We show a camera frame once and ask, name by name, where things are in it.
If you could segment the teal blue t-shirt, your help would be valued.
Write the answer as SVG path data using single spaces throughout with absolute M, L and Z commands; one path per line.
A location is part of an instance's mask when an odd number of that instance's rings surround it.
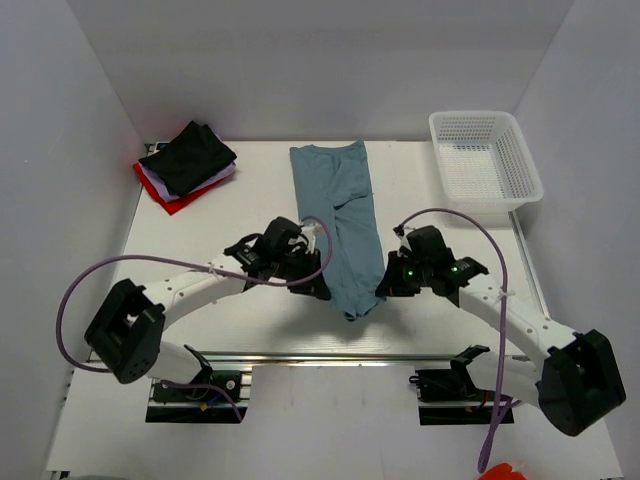
M 385 272 L 365 144 L 292 147 L 289 157 L 298 216 L 322 220 L 332 256 L 323 272 L 331 305 L 349 321 L 384 300 L 375 295 Z

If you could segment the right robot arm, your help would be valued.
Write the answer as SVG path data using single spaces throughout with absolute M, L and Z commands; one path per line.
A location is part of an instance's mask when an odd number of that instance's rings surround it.
M 579 333 L 506 295 L 484 265 L 456 258 L 434 226 L 398 226 L 394 232 L 400 246 L 388 255 L 377 295 L 413 297 L 429 289 L 495 330 L 504 329 L 522 353 L 508 359 L 487 346 L 470 346 L 448 368 L 423 369 L 411 377 L 421 401 L 458 401 L 500 390 L 505 398 L 540 409 L 572 437 L 625 402 L 613 348 L 602 333 Z

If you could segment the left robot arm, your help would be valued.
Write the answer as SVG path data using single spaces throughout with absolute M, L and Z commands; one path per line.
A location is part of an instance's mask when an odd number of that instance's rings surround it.
M 242 237 L 205 265 L 184 263 L 178 276 L 147 285 L 121 280 L 84 339 L 120 383 L 147 376 L 176 383 L 188 398 L 202 398 L 211 387 L 207 363 L 191 347 L 165 341 L 165 330 L 208 304 L 258 285 L 330 300 L 324 271 L 333 250 L 317 245 L 319 237 L 329 236 L 327 225 L 315 216 L 302 223 L 278 217 L 264 232 Z

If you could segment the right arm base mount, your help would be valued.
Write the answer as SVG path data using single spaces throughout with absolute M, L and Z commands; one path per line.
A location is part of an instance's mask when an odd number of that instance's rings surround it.
M 494 392 L 468 386 L 452 369 L 416 370 L 415 388 L 421 426 L 489 425 Z

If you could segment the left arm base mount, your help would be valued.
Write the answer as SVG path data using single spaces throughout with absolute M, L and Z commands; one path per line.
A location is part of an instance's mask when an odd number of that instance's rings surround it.
M 149 424 L 239 424 L 248 410 L 252 368 L 214 364 L 214 388 L 175 388 L 154 381 L 145 421 Z

